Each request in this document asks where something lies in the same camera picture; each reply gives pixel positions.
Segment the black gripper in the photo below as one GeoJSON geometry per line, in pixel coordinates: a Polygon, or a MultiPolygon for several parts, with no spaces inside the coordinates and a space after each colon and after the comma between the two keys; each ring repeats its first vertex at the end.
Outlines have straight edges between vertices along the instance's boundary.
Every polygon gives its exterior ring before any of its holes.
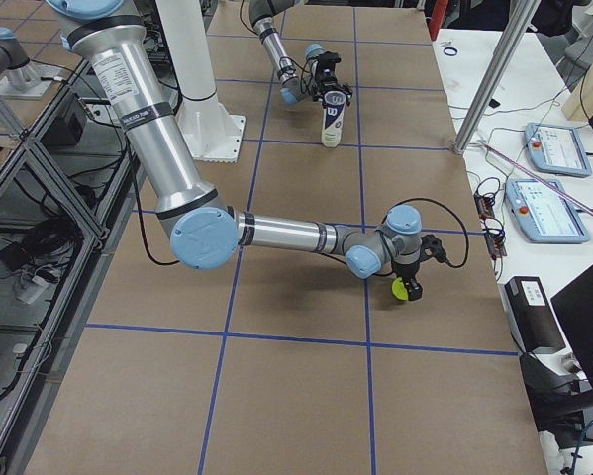
{"type": "Polygon", "coordinates": [[[406,283],[406,290],[409,301],[420,300],[423,296],[423,287],[416,280],[420,269],[419,254],[400,254],[392,261],[394,274],[406,283]]]}
{"type": "Polygon", "coordinates": [[[349,107],[353,95],[351,86],[347,83],[340,86],[336,74],[323,75],[319,74],[316,69],[314,73],[314,85],[311,87],[311,98],[314,102],[325,102],[324,97],[328,92],[340,91],[341,89],[346,97],[346,105],[349,107]]]}

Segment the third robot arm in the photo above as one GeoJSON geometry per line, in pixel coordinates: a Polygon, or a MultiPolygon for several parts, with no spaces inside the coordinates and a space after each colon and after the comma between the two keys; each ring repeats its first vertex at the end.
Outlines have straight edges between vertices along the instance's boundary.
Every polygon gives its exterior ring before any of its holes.
{"type": "Polygon", "coordinates": [[[13,99],[39,99],[50,87],[32,63],[16,35],[0,27],[0,95],[13,99]]]}

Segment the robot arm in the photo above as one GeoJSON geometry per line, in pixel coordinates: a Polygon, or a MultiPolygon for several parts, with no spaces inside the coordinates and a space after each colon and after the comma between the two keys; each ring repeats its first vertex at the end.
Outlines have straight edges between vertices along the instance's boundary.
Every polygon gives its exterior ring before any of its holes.
{"type": "Polygon", "coordinates": [[[65,48],[86,59],[144,167],[156,194],[156,215],[175,257],[194,269],[228,262],[255,245],[340,255],[361,279],[389,266],[402,301],[422,295],[417,281],[426,259],[419,211],[393,206],[371,233],[317,222],[265,217],[225,205],[197,161],[234,160],[244,118],[217,97],[201,10],[195,1],[158,5],[182,99],[174,108],[144,47],[147,31],[131,1],[54,1],[65,48]]]}
{"type": "Polygon", "coordinates": [[[274,17],[297,4],[297,1],[250,1],[248,16],[252,30],[264,46],[281,83],[281,96],[288,105],[310,98],[321,102],[324,107],[331,105],[331,93],[340,93],[349,105],[352,89],[348,84],[340,84],[336,76],[336,65],[342,59],[336,52],[327,51],[318,44],[311,44],[305,52],[305,64],[300,66],[287,53],[274,17]]]}

